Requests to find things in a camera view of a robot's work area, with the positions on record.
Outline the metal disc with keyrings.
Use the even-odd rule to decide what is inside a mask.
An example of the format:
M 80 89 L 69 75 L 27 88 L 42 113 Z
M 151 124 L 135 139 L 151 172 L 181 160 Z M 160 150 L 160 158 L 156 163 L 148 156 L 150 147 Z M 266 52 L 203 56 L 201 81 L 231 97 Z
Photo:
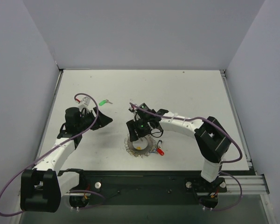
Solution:
M 124 143 L 126 151 L 134 157 L 149 156 L 156 149 L 156 142 L 151 136 L 131 142 L 130 136 L 128 135 Z

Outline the green tagged key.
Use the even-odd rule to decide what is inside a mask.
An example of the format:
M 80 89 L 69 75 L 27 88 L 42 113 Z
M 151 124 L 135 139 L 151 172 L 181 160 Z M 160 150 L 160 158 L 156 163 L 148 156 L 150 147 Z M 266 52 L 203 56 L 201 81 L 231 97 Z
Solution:
M 99 106 L 103 106 L 105 104 L 112 104 L 112 102 L 110 102 L 108 99 L 105 99 L 105 100 L 102 100 L 100 103 L 99 103 Z

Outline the black tagged key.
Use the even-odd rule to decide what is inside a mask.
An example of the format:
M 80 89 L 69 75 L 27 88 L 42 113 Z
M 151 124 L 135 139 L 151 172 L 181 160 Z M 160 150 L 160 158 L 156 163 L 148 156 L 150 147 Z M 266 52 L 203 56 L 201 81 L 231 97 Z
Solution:
M 163 145 L 163 141 L 162 140 L 158 140 L 157 147 L 158 148 L 162 148 L 162 145 Z

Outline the red tagged key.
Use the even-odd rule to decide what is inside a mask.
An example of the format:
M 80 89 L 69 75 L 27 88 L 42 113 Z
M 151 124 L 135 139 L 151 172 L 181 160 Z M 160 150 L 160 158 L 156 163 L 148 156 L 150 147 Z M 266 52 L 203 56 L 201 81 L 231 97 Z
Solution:
M 165 154 L 160 148 L 157 148 L 155 152 L 161 156 Z

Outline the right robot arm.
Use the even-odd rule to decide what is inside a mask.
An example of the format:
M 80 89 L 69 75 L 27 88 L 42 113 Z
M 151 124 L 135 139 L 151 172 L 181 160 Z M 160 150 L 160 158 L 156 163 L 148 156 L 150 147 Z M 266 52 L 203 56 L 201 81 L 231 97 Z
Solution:
M 201 155 L 204 157 L 201 177 L 209 183 L 218 178 L 223 157 L 231 142 L 214 117 L 208 117 L 206 120 L 190 119 L 165 109 L 155 111 L 145 103 L 139 106 L 130 105 L 129 111 L 133 113 L 133 119 L 126 123 L 130 145 L 136 148 L 136 142 L 143 138 L 147 139 L 147 143 L 152 142 L 155 134 L 159 138 L 164 131 L 191 137 L 196 140 Z

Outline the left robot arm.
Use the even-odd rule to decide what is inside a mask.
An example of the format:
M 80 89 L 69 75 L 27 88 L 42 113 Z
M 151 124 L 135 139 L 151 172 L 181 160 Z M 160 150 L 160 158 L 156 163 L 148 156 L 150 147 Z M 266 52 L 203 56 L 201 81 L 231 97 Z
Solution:
M 67 169 L 59 174 L 68 157 L 77 149 L 82 133 L 87 128 L 98 130 L 112 122 L 97 108 L 70 107 L 65 111 L 52 152 L 43 155 L 40 162 L 21 174 L 20 207 L 23 211 L 56 212 L 61 198 L 71 190 L 84 192 L 90 189 L 81 169 Z

